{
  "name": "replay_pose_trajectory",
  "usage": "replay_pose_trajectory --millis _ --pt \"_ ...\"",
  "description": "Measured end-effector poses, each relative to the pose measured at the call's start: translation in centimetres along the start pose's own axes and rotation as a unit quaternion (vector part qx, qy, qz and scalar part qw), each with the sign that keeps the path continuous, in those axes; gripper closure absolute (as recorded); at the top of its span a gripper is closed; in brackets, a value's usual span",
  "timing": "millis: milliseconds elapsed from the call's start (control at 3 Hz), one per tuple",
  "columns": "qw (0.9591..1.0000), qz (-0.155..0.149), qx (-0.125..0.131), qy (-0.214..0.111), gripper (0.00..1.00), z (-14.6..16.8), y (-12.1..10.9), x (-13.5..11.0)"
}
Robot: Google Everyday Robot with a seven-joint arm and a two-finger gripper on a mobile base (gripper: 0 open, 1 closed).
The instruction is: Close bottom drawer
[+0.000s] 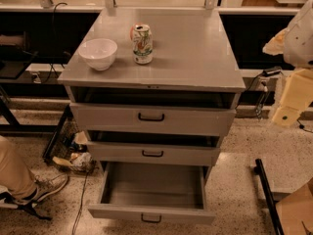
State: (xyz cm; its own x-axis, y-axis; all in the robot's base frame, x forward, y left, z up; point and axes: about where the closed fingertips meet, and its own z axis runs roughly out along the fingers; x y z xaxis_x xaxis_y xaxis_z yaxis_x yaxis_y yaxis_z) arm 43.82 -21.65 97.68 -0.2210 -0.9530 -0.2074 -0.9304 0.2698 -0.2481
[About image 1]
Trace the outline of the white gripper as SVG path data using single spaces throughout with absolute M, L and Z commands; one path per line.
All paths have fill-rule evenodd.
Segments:
M 279 126 L 291 126 L 313 102 L 313 70 L 297 69 L 286 79 L 280 107 L 272 116 Z

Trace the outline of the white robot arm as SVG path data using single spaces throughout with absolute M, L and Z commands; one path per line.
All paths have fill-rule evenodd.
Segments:
M 313 102 L 313 0 L 308 0 L 262 49 L 265 54 L 283 55 L 294 71 L 286 78 L 272 121 L 291 126 Z

